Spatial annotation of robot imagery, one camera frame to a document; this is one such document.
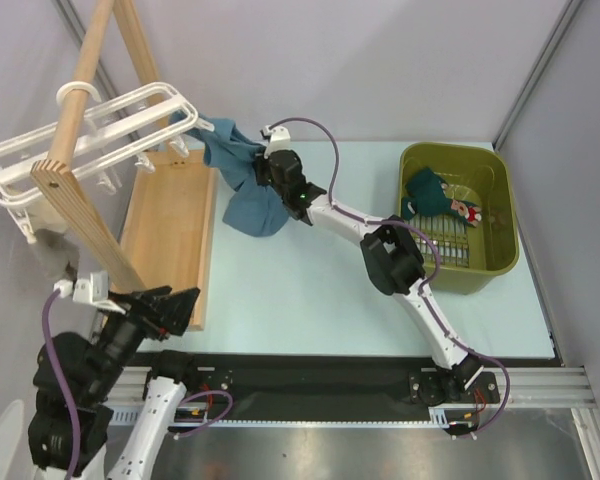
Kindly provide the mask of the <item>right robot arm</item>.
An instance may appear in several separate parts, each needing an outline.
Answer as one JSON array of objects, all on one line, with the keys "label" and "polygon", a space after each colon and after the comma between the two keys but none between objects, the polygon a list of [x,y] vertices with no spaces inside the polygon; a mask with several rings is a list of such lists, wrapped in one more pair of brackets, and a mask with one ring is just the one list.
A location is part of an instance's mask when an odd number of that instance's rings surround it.
[{"label": "right robot arm", "polygon": [[427,340],[447,399],[464,401],[473,394],[484,364],[459,339],[433,298],[424,258],[408,225],[397,216],[381,219],[344,211],[326,190],[306,180],[292,150],[257,154],[254,170],[257,183],[273,188],[293,219],[360,248],[372,285],[402,305]]}]

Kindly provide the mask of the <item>dark green sock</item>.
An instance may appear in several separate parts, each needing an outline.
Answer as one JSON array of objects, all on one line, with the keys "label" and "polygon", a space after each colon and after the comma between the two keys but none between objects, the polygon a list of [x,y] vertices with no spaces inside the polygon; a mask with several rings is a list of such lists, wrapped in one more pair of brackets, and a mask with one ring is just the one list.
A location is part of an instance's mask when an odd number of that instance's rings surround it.
[{"label": "dark green sock", "polygon": [[430,168],[423,168],[406,183],[406,195],[401,199],[400,215],[411,220],[416,215],[436,217],[451,215],[452,200],[446,196],[447,182]]}]

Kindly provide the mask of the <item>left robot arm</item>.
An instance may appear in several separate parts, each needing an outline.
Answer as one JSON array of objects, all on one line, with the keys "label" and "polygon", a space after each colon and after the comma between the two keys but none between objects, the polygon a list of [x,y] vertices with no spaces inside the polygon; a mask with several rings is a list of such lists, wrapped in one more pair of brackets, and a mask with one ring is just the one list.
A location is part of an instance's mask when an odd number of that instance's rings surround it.
[{"label": "left robot arm", "polygon": [[147,376],[139,419],[110,470],[104,460],[113,411],[106,402],[144,340],[185,332],[200,291],[168,286],[106,291],[109,318],[96,342],[73,332],[51,334],[51,307],[62,293],[55,287],[42,311],[44,345],[33,378],[36,412],[28,427],[33,464],[43,479],[148,479],[177,407],[199,391],[192,356],[160,354]]}]

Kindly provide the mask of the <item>white plastic clip hanger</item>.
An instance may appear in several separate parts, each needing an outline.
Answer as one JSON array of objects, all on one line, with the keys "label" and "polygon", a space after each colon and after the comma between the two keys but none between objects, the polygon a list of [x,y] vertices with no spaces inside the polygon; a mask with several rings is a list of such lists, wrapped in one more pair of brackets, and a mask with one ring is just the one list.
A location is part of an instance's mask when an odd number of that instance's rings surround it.
[{"label": "white plastic clip hanger", "polygon": [[[66,230],[57,214],[41,215],[35,207],[43,197],[30,178],[32,167],[46,159],[57,123],[0,142],[0,206],[6,209],[29,244],[39,229]],[[74,147],[79,159],[72,168],[78,180],[103,177],[119,163],[133,158],[135,165],[154,170],[147,150],[168,144],[179,155],[189,153],[182,136],[191,129],[214,131],[193,104],[175,87],[153,82],[88,108],[86,129]]]}]

